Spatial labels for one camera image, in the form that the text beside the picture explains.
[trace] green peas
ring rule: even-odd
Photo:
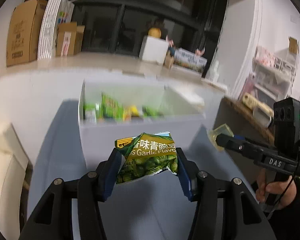
[[[118,174],[117,176],[117,184],[122,183],[122,176],[120,174]]]
[[[146,175],[155,173],[155,172],[161,170],[162,168],[163,168],[162,166],[156,166],[156,167],[150,168],[149,170],[146,171]]]
[[[170,164],[170,170],[172,172],[177,172],[177,169],[178,169],[178,164],[176,162]]]
[[[137,165],[137,170],[133,172],[133,175],[137,178],[144,176],[145,168],[142,166]]]
[[[125,171],[135,171],[137,169],[135,161],[134,160],[126,160],[122,169],[124,169]]]
[[[153,157],[153,162],[157,165],[163,164],[166,160],[167,160],[166,155]]]
[[[139,158],[139,159],[134,159],[134,161],[136,162],[136,164],[140,165],[143,164],[147,161],[148,158]]]
[[[123,181],[124,182],[128,182],[128,181],[131,181],[132,180],[132,176],[130,173],[125,173],[122,177]]]
[[[152,162],[150,159],[146,162],[146,170],[149,170],[155,166],[156,166],[156,164],[154,162]]]
[[[175,159],[177,156],[176,155],[166,155],[168,161],[171,161],[173,159]]]

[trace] cardboard box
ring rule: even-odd
[[[28,0],[11,17],[7,39],[7,66],[37,59],[39,34],[46,0]]]
[[[289,52],[297,54],[299,52],[299,44],[295,38],[289,37]]]
[[[57,57],[73,56],[81,51],[84,26],[76,22],[58,25]]]

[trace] packaged item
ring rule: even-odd
[[[49,0],[40,30],[38,59],[56,56],[57,28],[70,22],[74,4],[70,0]]]
[[[83,109],[84,119],[92,123],[97,123],[97,119],[99,118],[99,104],[85,104]]]
[[[174,54],[174,63],[202,73],[207,64],[207,59],[185,49],[177,49]]]
[[[46,0],[28,0],[14,9],[7,39],[7,66],[37,59],[46,6]]]
[[[116,140],[114,145],[126,159],[117,176],[117,184],[166,169],[173,174],[178,172],[176,146],[170,134],[142,133],[135,138]]]
[[[174,50],[173,48],[169,47],[167,55],[164,59],[164,63],[163,65],[166,66],[168,69],[171,69],[173,62],[174,62],[174,56],[172,56],[172,50]]]
[[[81,51],[84,26],[76,22],[58,25],[57,57],[74,56]]]
[[[135,105],[130,106],[129,110],[131,112],[131,117],[140,117],[141,118],[141,114]]]
[[[102,93],[102,116],[104,118],[113,118],[116,121],[131,120],[131,111],[129,108],[123,107],[118,101],[110,98]]]
[[[275,56],[271,54],[267,49],[258,46],[255,55],[255,60],[263,66],[274,67]]]
[[[144,116],[149,116],[149,117],[159,117],[163,116],[163,113],[156,111],[148,106],[143,106],[142,107],[142,112]]]

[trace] product box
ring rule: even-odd
[[[176,65],[202,73],[207,64],[207,59],[185,49],[177,49],[174,54],[174,63]]]
[[[81,51],[84,26],[76,22],[58,25],[57,57],[76,55]]]
[[[152,36],[144,36],[139,58],[144,61],[163,65],[169,42]]]
[[[46,0],[28,0],[14,9],[7,39],[7,66],[37,59],[46,6]]]
[[[289,37],[289,52],[293,54],[298,54],[299,44],[295,38]]]

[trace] green snack bag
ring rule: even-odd
[[[83,110],[84,110],[84,119],[92,122],[97,123],[97,111],[96,111],[97,104],[84,104]]]
[[[142,133],[135,138],[116,140],[115,147],[126,159],[117,184],[155,175],[166,169],[175,175],[178,173],[176,147],[170,135]]]
[[[149,116],[149,117],[159,117],[163,116],[163,114],[159,111],[156,111],[148,106],[143,106],[142,107],[142,112],[144,116]]]
[[[116,121],[128,121],[131,119],[131,111],[123,107],[118,101],[102,93],[101,112],[104,118],[113,118]]]

